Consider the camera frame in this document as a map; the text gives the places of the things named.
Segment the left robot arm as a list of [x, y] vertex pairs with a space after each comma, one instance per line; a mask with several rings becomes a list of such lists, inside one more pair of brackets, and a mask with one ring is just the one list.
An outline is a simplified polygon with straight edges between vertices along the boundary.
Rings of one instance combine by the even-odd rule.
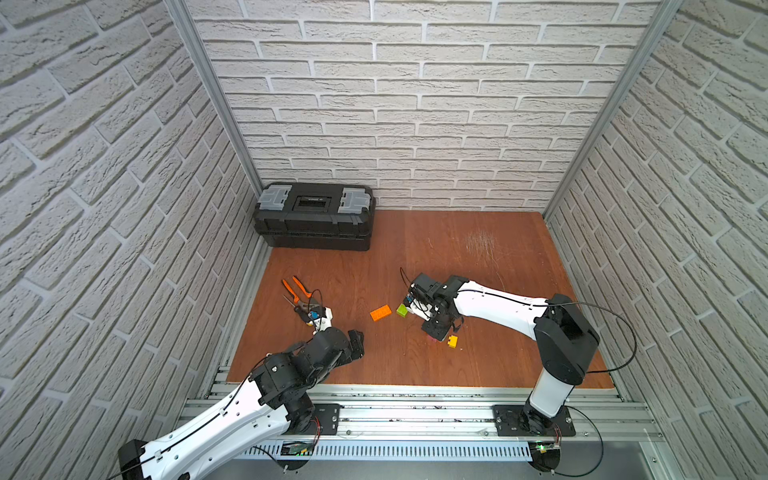
[[328, 327], [258, 361], [235, 389], [203, 413], [155, 440], [118, 450], [118, 479], [204, 479], [272, 437], [314, 420], [308, 391], [337, 367], [364, 355], [364, 334]]

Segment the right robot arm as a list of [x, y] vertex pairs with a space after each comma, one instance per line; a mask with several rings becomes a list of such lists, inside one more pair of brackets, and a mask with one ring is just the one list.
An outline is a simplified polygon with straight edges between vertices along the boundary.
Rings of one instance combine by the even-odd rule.
[[440, 283], [425, 274], [403, 300], [423, 319], [422, 330], [443, 341], [458, 320], [475, 317], [515, 330], [537, 343], [542, 371], [519, 408], [518, 428], [536, 436], [568, 433], [565, 402], [581, 385], [600, 343], [599, 335], [567, 296], [532, 298], [494, 290], [464, 277]]

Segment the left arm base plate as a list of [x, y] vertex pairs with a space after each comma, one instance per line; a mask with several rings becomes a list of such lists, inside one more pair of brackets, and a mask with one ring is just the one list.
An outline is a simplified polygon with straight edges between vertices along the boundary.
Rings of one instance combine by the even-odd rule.
[[315, 403], [311, 410], [302, 411], [300, 419], [290, 418], [288, 436], [336, 436], [342, 406], [338, 403]]

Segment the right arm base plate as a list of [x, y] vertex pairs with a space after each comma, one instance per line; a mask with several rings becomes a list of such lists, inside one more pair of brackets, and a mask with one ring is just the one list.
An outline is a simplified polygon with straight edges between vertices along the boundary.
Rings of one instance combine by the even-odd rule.
[[576, 430], [567, 406], [557, 414], [546, 417], [527, 404], [502, 404], [492, 408], [493, 420], [499, 437], [574, 437]]

